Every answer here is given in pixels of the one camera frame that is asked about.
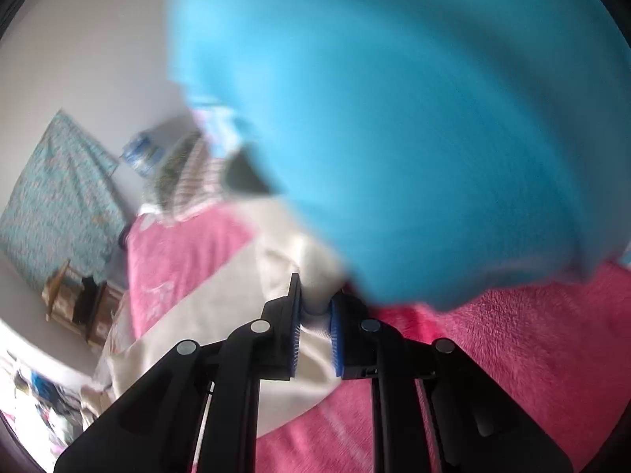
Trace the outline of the beige hooded sweatshirt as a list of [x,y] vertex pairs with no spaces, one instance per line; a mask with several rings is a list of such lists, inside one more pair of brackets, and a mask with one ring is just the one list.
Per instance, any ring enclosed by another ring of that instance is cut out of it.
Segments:
[[215,205],[195,218],[137,219],[128,236],[129,289],[81,407],[101,415],[182,339],[225,339],[288,292],[299,274],[305,318],[295,379],[261,385],[258,434],[288,424],[338,387],[326,311],[344,284],[337,259],[274,199]]

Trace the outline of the blue fleece garment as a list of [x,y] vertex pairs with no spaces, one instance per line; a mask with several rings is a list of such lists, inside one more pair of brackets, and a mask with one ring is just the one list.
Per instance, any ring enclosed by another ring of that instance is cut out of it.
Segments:
[[630,0],[168,0],[235,190],[376,303],[581,282],[630,243]]

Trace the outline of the pink fleece blanket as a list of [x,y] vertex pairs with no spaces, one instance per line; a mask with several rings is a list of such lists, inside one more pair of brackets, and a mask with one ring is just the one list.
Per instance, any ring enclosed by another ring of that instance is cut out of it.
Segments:
[[[607,264],[585,284],[487,292],[449,313],[380,310],[410,339],[453,339],[585,467],[630,399],[630,274]],[[257,443],[261,472],[368,472],[370,387],[340,382],[314,408]]]

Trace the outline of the black bag on chair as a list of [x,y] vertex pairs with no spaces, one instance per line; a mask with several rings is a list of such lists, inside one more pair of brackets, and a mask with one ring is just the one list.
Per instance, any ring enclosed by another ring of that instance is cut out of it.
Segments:
[[76,325],[87,325],[92,311],[97,301],[99,285],[94,277],[83,277],[81,279],[82,291],[79,293],[73,312],[73,323]]

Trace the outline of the wooden chair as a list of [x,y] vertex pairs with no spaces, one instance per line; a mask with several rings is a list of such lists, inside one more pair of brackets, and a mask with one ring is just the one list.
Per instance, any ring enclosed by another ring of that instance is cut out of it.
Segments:
[[69,259],[46,280],[42,291],[46,320],[57,321],[98,348],[105,346],[122,298],[119,286],[80,274]]

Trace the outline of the blue water jug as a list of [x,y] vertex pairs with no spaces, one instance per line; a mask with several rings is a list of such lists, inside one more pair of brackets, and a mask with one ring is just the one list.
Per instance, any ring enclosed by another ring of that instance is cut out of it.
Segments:
[[141,131],[123,147],[121,159],[141,177],[149,177],[164,157],[165,149],[153,134]]

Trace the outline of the teal floral wall cloth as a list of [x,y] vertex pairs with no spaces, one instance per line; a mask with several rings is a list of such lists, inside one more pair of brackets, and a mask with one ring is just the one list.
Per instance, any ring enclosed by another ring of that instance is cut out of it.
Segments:
[[63,111],[48,124],[1,216],[1,250],[41,291],[65,262],[104,280],[127,223],[117,159]]

